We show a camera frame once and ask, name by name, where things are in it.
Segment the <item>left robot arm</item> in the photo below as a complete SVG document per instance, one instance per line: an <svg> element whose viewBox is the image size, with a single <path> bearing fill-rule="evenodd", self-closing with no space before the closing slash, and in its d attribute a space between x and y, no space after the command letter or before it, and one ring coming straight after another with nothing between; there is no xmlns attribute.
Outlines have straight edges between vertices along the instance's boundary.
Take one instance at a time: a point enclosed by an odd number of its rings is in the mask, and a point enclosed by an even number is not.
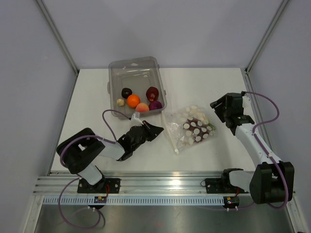
<svg viewBox="0 0 311 233"><path fill-rule="evenodd" d="M99 194L113 191L112 185L119 184L119 179L111 181L92 162L98 156L111 158L122 162L130 158L134 151L145 142L157 138L164 128L142 121L133 126L115 143L96 135L91 128L85 128L74 136L62 142L56 152L60 157L61 165L71 174L78 175L81 180L77 192L83 194Z"/></svg>

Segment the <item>fake orange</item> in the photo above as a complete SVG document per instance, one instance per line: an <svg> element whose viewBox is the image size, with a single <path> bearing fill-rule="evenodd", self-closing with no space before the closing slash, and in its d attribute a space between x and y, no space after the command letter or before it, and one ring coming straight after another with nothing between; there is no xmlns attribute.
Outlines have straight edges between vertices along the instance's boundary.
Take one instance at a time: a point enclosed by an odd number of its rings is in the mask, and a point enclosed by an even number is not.
<svg viewBox="0 0 311 233"><path fill-rule="evenodd" d="M134 109L140 104L140 98L138 95L132 94L127 98L126 102L130 108Z"/></svg>

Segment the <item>clear zip top bag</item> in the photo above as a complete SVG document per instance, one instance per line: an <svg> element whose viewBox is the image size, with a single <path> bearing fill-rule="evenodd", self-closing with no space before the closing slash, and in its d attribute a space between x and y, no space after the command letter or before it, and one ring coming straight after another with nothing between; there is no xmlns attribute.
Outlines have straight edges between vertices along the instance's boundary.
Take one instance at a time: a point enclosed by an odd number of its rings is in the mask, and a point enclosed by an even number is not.
<svg viewBox="0 0 311 233"><path fill-rule="evenodd" d="M188 105L161 115L164 134L175 154L209 140L216 134L207 108Z"/></svg>

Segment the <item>fake garlic bulb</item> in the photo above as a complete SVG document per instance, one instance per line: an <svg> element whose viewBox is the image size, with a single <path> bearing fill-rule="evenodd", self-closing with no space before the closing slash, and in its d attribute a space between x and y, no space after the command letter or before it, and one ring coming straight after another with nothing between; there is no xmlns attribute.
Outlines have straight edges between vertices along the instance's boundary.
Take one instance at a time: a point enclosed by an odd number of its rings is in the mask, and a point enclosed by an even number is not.
<svg viewBox="0 0 311 233"><path fill-rule="evenodd" d="M125 100L124 99L117 99L116 104L120 107L125 105Z"/></svg>

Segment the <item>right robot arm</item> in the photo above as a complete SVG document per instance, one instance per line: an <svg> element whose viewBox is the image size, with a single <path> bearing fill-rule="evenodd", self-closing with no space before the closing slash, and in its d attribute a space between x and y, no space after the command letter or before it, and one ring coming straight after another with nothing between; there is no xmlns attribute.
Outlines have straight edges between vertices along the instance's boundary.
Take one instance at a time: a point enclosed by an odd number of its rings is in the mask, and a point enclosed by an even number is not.
<svg viewBox="0 0 311 233"><path fill-rule="evenodd" d="M282 209L293 197L294 166L282 161L257 133L259 124L244 113L245 94L245 91L227 93L210 104L220 121L242 143L256 166L253 174L240 168L225 169L220 185L225 192L236 188L248 192L255 204Z"/></svg>

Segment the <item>fake white radish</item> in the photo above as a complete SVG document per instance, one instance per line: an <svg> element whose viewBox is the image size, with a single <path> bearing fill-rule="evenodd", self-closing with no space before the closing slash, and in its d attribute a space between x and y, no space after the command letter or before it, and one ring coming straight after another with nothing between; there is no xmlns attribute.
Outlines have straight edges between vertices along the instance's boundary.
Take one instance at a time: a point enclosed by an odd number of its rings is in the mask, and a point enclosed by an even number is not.
<svg viewBox="0 0 311 233"><path fill-rule="evenodd" d="M197 119L203 124L209 123L207 114L196 105L191 105L185 108L185 114L188 119Z"/></svg>

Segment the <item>fake purple grapes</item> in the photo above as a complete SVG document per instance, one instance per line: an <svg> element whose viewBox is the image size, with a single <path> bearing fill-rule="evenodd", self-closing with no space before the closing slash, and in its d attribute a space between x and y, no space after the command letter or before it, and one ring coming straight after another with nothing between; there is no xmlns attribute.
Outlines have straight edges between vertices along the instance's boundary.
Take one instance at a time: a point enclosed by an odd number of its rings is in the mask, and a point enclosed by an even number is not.
<svg viewBox="0 0 311 233"><path fill-rule="evenodd" d="M213 135L215 131L208 132L207 125L208 124L203 124L197 119L187 119L187 121L183 123L187 143L189 145L200 143L207 139L210 135Z"/></svg>

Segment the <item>fake purple onion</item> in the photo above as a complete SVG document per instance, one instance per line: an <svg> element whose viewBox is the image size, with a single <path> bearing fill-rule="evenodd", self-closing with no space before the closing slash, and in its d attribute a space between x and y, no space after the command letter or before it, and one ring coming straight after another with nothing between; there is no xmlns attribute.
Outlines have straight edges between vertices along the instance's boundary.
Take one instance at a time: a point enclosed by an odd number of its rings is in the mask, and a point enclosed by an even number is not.
<svg viewBox="0 0 311 233"><path fill-rule="evenodd" d="M163 107L162 103L157 101L157 100L154 100L154 101L150 102L150 104L149 104L149 110L150 111L162 109L162 107Z"/></svg>

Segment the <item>fake peach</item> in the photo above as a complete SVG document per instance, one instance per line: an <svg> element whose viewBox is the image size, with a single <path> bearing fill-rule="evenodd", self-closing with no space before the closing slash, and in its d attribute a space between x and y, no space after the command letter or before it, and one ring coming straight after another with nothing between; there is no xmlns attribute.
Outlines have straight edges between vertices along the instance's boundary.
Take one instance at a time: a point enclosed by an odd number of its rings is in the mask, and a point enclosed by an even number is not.
<svg viewBox="0 0 311 233"><path fill-rule="evenodd" d="M136 106L136 112L148 112L149 111L149 106L148 104L146 103L139 103L137 106Z"/></svg>

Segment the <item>fake dark red apple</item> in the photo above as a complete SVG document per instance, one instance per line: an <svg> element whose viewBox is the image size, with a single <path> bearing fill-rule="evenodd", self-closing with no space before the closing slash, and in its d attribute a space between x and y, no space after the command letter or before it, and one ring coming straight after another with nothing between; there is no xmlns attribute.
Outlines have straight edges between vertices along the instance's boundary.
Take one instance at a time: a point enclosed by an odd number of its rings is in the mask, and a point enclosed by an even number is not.
<svg viewBox="0 0 311 233"><path fill-rule="evenodd" d="M148 101L152 102L158 100L159 90L156 87L149 87L146 91L146 98Z"/></svg>

